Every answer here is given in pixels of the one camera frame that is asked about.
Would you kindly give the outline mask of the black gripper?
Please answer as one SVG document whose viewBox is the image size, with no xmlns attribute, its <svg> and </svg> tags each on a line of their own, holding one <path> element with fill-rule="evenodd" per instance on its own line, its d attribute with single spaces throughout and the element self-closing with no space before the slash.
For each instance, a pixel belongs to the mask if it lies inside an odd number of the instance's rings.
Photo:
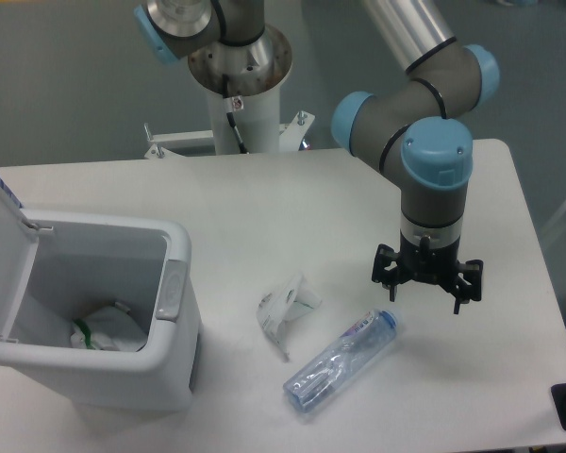
<svg viewBox="0 0 566 453">
<path fill-rule="evenodd" d="M 412 243 L 400 235 L 400 253 L 380 244 L 375 253 L 372 282 L 389 291 L 395 301 L 397 288 L 413 280 L 440 285 L 455 298 L 453 313 L 459 315 L 462 305 L 482 300 L 483 261 L 458 261 L 460 239 L 445 247 Z"/>
</svg>

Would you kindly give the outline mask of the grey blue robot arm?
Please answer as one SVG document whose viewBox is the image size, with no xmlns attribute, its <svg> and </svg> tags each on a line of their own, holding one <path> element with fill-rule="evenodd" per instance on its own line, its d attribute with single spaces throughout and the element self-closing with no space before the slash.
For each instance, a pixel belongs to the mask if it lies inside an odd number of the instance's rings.
<svg viewBox="0 0 566 453">
<path fill-rule="evenodd" d="M 414 280 L 444 289 L 457 306 L 477 301 L 483 263 L 458 258 L 473 171 L 473 138 L 459 117 L 495 93 L 498 64 L 483 47 L 459 44 L 431 1 L 364 7 L 408 77 L 387 99 L 348 94 L 331 120 L 337 144 L 401 193 L 400 246 L 377 248 L 372 279 L 390 293 Z M 278 107 L 256 101 L 277 92 L 291 69 L 291 49 L 266 23 L 262 2 L 143 1 L 134 16 L 156 57 L 186 60 L 212 97 L 218 153 L 282 149 Z"/>
</svg>

